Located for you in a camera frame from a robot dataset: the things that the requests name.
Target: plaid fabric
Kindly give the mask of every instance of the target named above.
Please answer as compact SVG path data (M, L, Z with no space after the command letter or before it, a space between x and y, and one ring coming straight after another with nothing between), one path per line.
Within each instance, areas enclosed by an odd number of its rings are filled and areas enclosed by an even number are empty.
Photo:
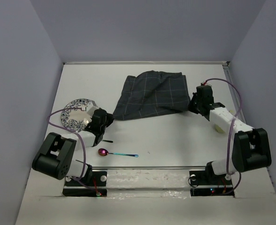
M133 120L188 110L186 76L182 73L148 71L128 76L113 112L115 120Z

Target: folded cloth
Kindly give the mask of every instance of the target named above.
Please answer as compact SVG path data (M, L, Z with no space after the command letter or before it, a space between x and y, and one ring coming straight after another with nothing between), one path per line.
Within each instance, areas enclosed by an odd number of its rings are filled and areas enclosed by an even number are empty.
M188 110L190 97L182 73L148 71L128 76L113 112L115 120L133 120Z

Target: white table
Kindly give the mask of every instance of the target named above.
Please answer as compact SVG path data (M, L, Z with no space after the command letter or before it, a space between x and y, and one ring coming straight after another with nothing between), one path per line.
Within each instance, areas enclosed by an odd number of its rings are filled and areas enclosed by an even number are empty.
M74 99L89 98L112 113L126 76L137 76L149 70L182 72L187 76L191 97L196 86L205 79L226 78L222 65L214 64L65 65L53 111L62 109ZM215 100L234 110L228 85L219 81L211 84ZM60 124L60 114L53 116L52 122ZM49 132L65 131L48 126L47 134ZM104 139L114 143L101 142L86 150L88 163L93 167L204 166L226 156L227 135L217 133L205 118L189 112L115 121L106 130ZM139 157L100 157L97 154L100 147L111 152L139 154ZM76 151L74 159L82 160L82 154ZM109 170L108 179L113 172L122 173ZM276 224L276 195L267 170L263 168L242 175L236 198L172 197L155 193L140 196L141 192L85 198L61 196L62 180L32 170L16 224ZM237 179L236 175L232 177L234 184Z

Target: patterned plate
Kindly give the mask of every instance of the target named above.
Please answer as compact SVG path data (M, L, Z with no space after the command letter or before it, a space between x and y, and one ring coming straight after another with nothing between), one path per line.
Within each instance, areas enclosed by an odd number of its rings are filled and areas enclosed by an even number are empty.
M69 102L64 109L66 108L81 108L90 102L89 99L80 98ZM90 123L91 117L86 112L81 111L80 109L74 110L64 110L61 113L61 123L65 128L81 131L83 130L88 123Z

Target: yellow-green object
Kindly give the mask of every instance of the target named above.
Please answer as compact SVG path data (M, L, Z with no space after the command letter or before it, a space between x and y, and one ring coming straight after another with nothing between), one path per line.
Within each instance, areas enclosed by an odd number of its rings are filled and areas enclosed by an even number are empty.
M229 110L229 112L232 114L232 115L235 115L235 112L233 110ZM220 134L224 134L225 132L223 131L223 129L221 129L218 125L214 124L214 127L215 127L215 130L220 133Z

